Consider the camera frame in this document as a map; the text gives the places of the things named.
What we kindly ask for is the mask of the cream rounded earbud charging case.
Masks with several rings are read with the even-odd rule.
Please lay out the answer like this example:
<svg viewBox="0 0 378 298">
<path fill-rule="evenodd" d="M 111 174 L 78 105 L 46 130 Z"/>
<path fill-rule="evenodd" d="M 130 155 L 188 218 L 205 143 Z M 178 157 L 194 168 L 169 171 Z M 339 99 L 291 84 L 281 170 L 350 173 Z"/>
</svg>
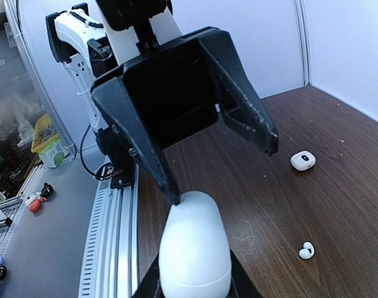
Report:
<svg viewBox="0 0 378 298">
<path fill-rule="evenodd" d="M 303 172 L 312 168 L 316 163 L 316 157 L 307 150 L 300 151 L 291 156 L 291 166 L 297 171 Z"/>
</svg>

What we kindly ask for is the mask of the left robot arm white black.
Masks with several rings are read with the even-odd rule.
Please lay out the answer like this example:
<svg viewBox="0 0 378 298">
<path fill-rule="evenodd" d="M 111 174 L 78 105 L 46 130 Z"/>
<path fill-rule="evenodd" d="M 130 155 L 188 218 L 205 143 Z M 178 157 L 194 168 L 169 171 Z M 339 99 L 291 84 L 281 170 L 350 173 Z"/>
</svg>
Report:
<svg viewBox="0 0 378 298">
<path fill-rule="evenodd" d="M 56 62 L 77 85 L 87 130 L 109 165 L 95 173 L 126 189 L 142 168 L 172 205 L 179 186 L 164 149 L 223 119 L 267 155 L 277 153 L 277 128 L 243 69 L 227 31 L 183 34 L 170 1 L 98 1 L 46 17 Z"/>
</svg>

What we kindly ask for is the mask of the white oval charging case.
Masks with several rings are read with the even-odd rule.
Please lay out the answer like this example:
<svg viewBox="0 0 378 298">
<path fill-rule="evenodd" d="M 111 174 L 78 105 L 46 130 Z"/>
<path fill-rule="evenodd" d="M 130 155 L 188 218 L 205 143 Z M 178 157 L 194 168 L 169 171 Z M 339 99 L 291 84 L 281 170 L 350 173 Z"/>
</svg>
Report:
<svg viewBox="0 0 378 298">
<path fill-rule="evenodd" d="M 185 192 L 171 207 L 158 266 L 165 297 L 226 297 L 232 261 L 218 206 L 208 194 Z"/>
</svg>

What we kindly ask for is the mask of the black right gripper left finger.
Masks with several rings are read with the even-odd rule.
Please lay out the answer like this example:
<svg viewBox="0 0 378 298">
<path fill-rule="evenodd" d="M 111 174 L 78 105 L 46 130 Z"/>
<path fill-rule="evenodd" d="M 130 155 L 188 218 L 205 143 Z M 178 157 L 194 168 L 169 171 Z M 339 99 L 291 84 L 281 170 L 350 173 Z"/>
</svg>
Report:
<svg viewBox="0 0 378 298">
<path fill-rule="evenodd" d="M 156 257 L 139 283 L 132 298 L 161 298 L 162 296 L 160 269 L 158 266 L 158 257 Z"/>
</svg>

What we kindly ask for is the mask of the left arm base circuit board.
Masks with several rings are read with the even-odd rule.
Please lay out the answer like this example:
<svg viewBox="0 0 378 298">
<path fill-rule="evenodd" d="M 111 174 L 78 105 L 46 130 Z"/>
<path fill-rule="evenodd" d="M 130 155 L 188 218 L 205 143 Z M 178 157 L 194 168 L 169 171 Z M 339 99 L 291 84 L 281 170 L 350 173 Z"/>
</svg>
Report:
<svg viewBox="0 0 378 298">
<path fill-rule="evenodd" d="M 108 180 L 117 172 L 115 166 L 111 163 L 103 164 L 95 173 L 94 178 L 98 181 Z"/>
</svg>

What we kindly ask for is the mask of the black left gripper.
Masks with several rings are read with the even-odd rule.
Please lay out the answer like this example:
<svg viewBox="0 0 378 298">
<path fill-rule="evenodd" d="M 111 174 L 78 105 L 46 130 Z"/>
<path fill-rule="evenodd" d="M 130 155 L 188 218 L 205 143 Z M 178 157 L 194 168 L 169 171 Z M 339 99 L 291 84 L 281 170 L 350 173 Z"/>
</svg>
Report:
<svg viewBox="0 0 378 298">
<path fill-rule="evenodd" d="M 97 79 L 92 99 L 171 205 L 180 203 L 180 190 L 161 149 L 216 123 L 217 103 L 228 128 L 259 151 L 277 153 L 276 125 L 228 32 L 204 27 L 136 56 L 120 69 L 124 84 L 116 77 Z"/>
</svg>

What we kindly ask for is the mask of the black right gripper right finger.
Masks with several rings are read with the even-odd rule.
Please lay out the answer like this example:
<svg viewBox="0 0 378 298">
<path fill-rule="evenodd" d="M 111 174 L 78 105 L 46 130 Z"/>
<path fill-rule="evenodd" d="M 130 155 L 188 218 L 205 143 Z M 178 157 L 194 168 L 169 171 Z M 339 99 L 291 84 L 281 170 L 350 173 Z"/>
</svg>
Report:
<svg viewBox="0 0 378 298">
<path fill-rule="evenodd" d="M 230 250 L 232 274 L 230 290 L 227 297 L 231 298 L 263 298 L 262 294 L 252 283 L 250 277 L 239 262 L 233 250 Z"/>
</svg>

